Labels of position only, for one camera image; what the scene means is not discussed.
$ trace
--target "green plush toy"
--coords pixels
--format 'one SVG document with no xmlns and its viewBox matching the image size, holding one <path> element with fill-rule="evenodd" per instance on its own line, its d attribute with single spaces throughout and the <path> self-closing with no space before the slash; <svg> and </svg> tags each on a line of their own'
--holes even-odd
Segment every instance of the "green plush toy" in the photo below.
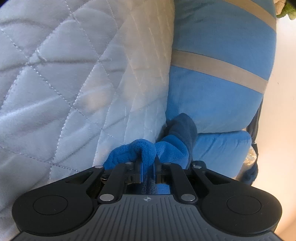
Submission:
<svg viewBox="0 0 296 241">
<path fill-rule="evenodd" d="M 284 6 L 282 12 L 279 15 L 277 15 L 276 17 L 282 18 L 282 17 L 286 16 L 287 14 L 291 20 L 296 19 L 296 9 L 288 2 Z"/>
</svg>

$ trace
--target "blue cushion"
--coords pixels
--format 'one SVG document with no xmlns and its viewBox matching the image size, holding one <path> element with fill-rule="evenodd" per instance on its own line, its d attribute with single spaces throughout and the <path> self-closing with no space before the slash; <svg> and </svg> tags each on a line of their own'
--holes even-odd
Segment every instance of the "blue cushion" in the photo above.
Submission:
<svg viewBox="0 0 296 241">
<path fill-rule="evenodd" d="M 272 0 L 254 0 L 274 15 Z M 268 80 L 276 33 L 251 13 L 223 0 L 175 0 L 173 49 L 218 59 Z M 166 116 L 184 112 L 199 133 L 238 131 L 255 115 L 263 94 L 176 66 L 170 68 Z"/>
<path fill-rule="evenodd" d="M 199 134 L 192 157 L 205 162 L 208 169 L 232 178 L 239 173 L 251 143 L 246 131 Z"/>
</svg>

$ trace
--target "blue pillow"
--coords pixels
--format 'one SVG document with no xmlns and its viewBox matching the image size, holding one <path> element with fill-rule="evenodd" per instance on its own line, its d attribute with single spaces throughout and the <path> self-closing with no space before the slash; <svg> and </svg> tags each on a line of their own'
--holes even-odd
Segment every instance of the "blue pillow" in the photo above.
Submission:
<svg viewBox="0 0 296 241">
<path fill-rule="evenodd" d="M 245 128 L 261 103 L 273 67 L 273 1 L 236 1 L 260 14 L 229 1 L 235 2 L 175 0 L 166 116 L 170 120 L 186 113 L 195 122 L 198 133 Z M 176 60 L 179 53 L 183 59 Z M 207 65 L 204 60 L 213 64 Z"/>
<path fill-rule="evenodd" d="M 246 131 L 199 134 L 192 157 L 205 162 L 208 169 L 233 178 L 239 173 L 251 143 Z"/>
</svg>

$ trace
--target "white wall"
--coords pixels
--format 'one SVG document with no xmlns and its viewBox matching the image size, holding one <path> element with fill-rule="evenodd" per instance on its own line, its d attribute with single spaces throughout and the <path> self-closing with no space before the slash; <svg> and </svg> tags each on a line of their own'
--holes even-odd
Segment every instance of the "white wall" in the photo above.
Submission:
<svg viewBox="0 0 296 241">
<path fill-rule="evenodd" d="M 280 201 L 283 215 L 276 233 L 281 235 L 296 219 L 296 20 L 288 17 L 277 23 L 276 57 L 257 143 L 259 175 L 254 186 Z M 285 241 L 295 240 L 285 236 Z"/>
</svg>

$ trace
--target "circular cap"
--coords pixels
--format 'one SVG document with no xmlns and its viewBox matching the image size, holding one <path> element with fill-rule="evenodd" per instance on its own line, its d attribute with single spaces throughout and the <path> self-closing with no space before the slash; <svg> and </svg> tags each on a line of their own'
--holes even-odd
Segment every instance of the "circular cap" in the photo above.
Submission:
<svg viewBox="0 0 296 241">
<path fill-rule="evenodd" d="M 109 202 L 112 201 L 114 199 L 114 196 L 112 194 L 103 194 L 100 196 L 100 199 L 104 202 Z"/>
<path fill-rule="evenodd" d="M 227 200 L 227 207 L 238 214 L 251 215 L 258 212 L 261 203 L 251 196 L 234 196 Z"/>
<path fill-rule="evenodd" d="M 192 194 L 183 194 L 183 195 L 181 196 L 181 199 L 182 199 L 183 201 L 191 202 L 191 201 L 193 201 L 193 200 L 195 199 L 195 196 L 192 195 Z"/>
<path fill-rule="evenodd" d="M 33 204 L 34 210 L 43 215 L 58 214 L 64 211 L 67 206 L 68 201 L 56 195 L 43 196 L 38 198 Z"/>
</svg>

